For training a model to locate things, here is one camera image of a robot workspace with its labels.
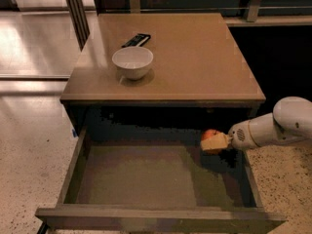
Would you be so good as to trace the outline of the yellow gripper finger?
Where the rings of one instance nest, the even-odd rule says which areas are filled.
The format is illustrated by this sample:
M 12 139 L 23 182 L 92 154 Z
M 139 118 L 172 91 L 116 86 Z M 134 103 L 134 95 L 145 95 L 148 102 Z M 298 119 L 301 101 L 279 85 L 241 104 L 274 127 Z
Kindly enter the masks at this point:
M 204 132 L 201 136 L 200 145 L 203 151 L 217 152 L 226 149 L 232 138 L 222 132 Z

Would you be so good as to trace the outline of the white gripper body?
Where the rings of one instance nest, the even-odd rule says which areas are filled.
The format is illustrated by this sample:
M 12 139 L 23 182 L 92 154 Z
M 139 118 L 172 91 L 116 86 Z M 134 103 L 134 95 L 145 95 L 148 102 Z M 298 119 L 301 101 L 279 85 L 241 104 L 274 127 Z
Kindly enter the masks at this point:
M 237 150 L 249 150 L 257 148 L 257 144 L 250 130 L 250 120 L 233 125 L 228 135 L 231 137 L 231 146 Z

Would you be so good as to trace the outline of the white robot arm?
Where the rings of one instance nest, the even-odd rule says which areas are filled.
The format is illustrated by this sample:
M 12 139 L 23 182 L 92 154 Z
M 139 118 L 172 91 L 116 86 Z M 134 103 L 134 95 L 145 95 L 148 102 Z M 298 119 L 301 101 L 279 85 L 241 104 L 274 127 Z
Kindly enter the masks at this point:
M 222 149 L 249 150 L 268 145 L 309 146 L 312 141 L 312 102 L 302 97 L 280 99 L 271 113 L 233 125 L 227 134 L 208 130 L 201 149 L 217 154 Z

